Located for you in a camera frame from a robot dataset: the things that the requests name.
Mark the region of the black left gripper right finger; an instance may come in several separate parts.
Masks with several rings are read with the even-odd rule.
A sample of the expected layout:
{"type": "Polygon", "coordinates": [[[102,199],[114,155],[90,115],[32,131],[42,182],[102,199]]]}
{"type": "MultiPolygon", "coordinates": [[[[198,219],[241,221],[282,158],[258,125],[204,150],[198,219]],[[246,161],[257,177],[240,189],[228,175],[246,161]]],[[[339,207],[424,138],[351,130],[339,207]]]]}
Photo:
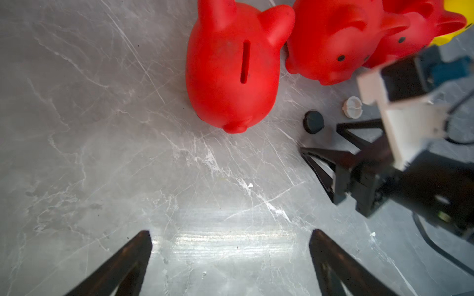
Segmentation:
{"type": "Polygon", "coordinates": [[[343,250],[322,230],[315,229],[309,250],[323,296],[394,296],[374,275],[343,250]]]}

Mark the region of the white round bank plug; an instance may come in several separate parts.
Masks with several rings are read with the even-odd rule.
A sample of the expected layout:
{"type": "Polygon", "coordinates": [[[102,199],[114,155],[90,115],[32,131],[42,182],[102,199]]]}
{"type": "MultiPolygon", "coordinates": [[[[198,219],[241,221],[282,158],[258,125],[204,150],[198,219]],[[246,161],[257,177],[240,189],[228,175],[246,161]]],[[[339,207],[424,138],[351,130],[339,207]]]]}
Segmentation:
{"type": "Polygon", "coordinates": [[[348,118],[359,119],[363,114],[363,103],[357,96],[351,96],[344,102],[342,110],[348,118]]]}

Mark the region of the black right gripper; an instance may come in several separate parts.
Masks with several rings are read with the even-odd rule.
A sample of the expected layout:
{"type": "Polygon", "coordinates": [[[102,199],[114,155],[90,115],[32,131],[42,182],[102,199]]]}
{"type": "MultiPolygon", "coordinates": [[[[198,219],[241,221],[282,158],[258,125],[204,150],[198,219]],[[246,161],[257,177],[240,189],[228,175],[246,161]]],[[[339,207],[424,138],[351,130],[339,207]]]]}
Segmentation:
{"type": "MultiPolygon", "coordinates": [[[[338,123],[336,132],[360,150],[388,150],[381,118],[338,123]],[[369,138],[369,131],[379,131],[369,138]]],[[[356,210],[371,217],[388,200],[443,228],[468,243],[474,242],[474,165],[423,151],[403,170],[387,161],[356,166],[350,152],[300,148],[300,155],[335,205],[350,192],[356,210]]]]}

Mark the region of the yellow piggy bank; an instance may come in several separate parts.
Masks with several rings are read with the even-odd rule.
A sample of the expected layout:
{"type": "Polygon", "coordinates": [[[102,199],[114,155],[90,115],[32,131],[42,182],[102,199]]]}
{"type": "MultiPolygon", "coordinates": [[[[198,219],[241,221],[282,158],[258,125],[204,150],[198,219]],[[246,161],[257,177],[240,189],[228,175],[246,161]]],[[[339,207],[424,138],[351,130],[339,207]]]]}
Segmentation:
{"type": "Polygon", "coordinates": [[[441,33],[430,43],[431,46],[448,44],[454,37],[464,33],[474,24],[474,2],[472,0],[444,1],[441,33]]]}

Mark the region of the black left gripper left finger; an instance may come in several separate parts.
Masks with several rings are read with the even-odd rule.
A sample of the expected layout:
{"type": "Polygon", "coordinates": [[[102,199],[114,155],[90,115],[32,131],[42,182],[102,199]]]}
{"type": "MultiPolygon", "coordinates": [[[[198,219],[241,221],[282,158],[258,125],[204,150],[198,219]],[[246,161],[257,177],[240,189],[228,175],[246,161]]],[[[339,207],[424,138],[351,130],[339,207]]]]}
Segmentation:
{"type": "Polygon", "coordinates": [[[153,248],[149,231],[140,231],[68,296],[138,296],[153,248]]]}

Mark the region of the red piggy bank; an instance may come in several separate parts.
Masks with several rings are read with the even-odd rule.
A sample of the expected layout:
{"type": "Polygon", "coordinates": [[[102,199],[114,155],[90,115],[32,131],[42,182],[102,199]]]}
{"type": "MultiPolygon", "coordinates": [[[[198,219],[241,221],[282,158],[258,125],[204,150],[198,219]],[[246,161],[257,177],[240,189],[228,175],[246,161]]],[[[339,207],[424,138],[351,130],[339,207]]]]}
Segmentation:
{"type": "Polygon", "coordinates": [[[374,68],[415,54],[443,35],[444,1],[384,1],[383,7],[386,12],[405,16],[410,24],[399,33],[383,37],[364,67],[374,68]]]}
{"type": "Polygon", "coordinates": [[[287,5],[261,12],[236,1],[199,1],[186,55],[186,89],[196,115],[244,133],[273,108],[281,49],[295,25],[287,5]]]}
{"type": "Polygon", "coordinates": [[[349,80],[382,38],[407,29],[407,17],[386,12],[382,1],[295,1],[286,70],[321,85],[349,80]]]}

